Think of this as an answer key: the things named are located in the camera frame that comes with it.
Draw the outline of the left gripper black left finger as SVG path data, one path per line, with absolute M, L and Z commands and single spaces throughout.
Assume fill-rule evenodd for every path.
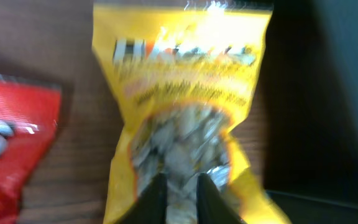
M 166 213 L 167 178 L 158 174 L 116 224 L 165 224 Z

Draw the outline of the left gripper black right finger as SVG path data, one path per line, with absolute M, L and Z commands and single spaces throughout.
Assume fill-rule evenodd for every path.
M 198 176 L 196 207 L 199 224 L 244 224 L 244 220 L 225 203 L 207 174 Z

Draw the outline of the yellow Hacks candy bag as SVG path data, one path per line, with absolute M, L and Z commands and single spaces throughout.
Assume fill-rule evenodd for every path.
M 95 1 L 92 49 L 124 126 L 109 173 L 105 223 L 116 223 L 158 174 L 165 223 L 198 223 L 207 174 L 244 223 L 288 223 L 232 130 L 248 116 L 273 4 Z

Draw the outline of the red Hacks candy bag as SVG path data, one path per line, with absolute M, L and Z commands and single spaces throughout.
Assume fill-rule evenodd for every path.
M 59 85 L 0 74 L 0 223 L 15 223 L 22 188 L 57 130 Z

